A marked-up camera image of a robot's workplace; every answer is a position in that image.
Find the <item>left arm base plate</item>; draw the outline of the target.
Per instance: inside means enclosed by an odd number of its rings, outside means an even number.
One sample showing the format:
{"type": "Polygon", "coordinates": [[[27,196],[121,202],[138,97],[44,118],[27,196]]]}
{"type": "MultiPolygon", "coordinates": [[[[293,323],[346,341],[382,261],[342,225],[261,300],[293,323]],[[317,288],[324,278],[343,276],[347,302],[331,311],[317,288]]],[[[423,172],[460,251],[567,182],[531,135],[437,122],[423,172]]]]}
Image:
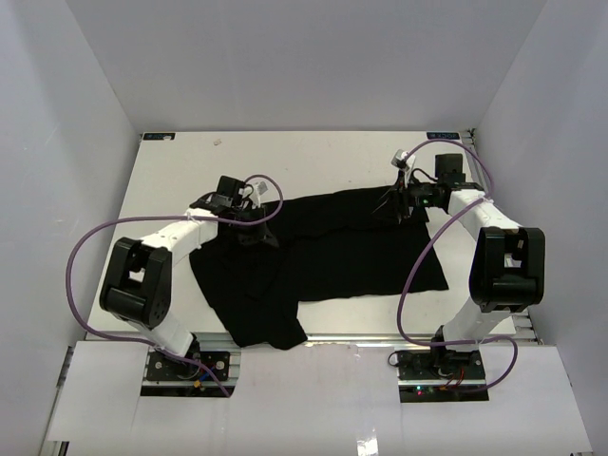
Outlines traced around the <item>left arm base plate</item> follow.
{"type": "Polygon", "coordinates": [[[239,355],[230,351],[201,351],[200,360],[209,372],[151,351],[142,377],[141,396],[177,398],[226,398],[234,392],[239,355]]]}

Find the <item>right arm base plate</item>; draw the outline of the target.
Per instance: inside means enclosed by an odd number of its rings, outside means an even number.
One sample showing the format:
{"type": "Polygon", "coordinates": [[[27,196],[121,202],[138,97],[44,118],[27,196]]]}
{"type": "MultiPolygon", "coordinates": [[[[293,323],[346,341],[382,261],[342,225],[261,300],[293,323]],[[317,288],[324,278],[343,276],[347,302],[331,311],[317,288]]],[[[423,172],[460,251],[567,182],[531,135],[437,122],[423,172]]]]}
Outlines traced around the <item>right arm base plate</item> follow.
{"type": "Polygon", "coordinates": [[[486,402],[485,367],[479,351],[456,351],[441,358],[430,350],[394,351],[401,404],[486,402]]]}

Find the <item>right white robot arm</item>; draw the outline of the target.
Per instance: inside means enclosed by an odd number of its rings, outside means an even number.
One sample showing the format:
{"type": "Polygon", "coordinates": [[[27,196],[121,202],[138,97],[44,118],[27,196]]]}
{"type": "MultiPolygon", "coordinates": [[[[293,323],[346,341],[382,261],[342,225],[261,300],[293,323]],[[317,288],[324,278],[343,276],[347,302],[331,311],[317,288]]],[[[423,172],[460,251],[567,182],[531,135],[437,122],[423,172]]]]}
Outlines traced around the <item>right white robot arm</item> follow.
{"type": "Polygon", "coordinates": [[[383,196],[398,220],[422,208],[441,208],[452,222],[460,222],[476,243],[468,278],[469,297],[461,310],[441,326],[429,346],[399,351],[392,356],[402,379],[437,376],[455,384],[480,378],[479,347],[494,340],[493,330],[512,314],[542,301],[545,235],[525,228],[498,209],[486,190],[470,181],[460,154],[435,158],[435,174],[418,180],[413,154],[398,150],[391,163],[396,182],[383,196]]]}

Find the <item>black t-shirt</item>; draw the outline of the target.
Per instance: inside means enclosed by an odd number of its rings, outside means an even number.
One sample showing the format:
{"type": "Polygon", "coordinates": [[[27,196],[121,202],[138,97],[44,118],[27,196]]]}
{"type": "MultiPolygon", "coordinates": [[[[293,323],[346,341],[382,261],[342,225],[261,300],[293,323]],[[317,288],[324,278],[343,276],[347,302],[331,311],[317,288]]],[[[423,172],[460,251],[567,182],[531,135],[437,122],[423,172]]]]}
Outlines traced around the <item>black t-shirt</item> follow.
{"type": "Polygon", "coordinates": [[[288,350],[306,341],[301,302],[399,295],[427,246],[428,214],[397,220],[380,198],[386,187],[270,201],[267,226],[277,246],[243,246],[220,226],[189,257],[209,306],[240,347],[288,350]]]}

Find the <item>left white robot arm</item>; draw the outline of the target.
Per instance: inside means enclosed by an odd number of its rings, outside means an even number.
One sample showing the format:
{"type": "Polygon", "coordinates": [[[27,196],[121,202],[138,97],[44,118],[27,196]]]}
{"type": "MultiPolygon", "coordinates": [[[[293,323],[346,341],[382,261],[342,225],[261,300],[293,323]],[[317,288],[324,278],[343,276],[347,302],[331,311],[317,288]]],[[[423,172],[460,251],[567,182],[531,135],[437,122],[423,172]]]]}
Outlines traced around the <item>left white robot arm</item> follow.
{"type": "Polygon", "coordinates": [[[100,291],[100,307],[135,328],[153,349],[168,357],[168,368],[181,379],[200,370],[196,337],[171,312],[173,269],[191,253],[225,231],[242,246],[278,241],[268,221],[283,205],[270,212],[262,202],[271,178],[256,174],[245,180],[222,176],[217,189],[199,197],[177,216],[155,216],[169,223],[140,237],[115,242],[100,291]]]}

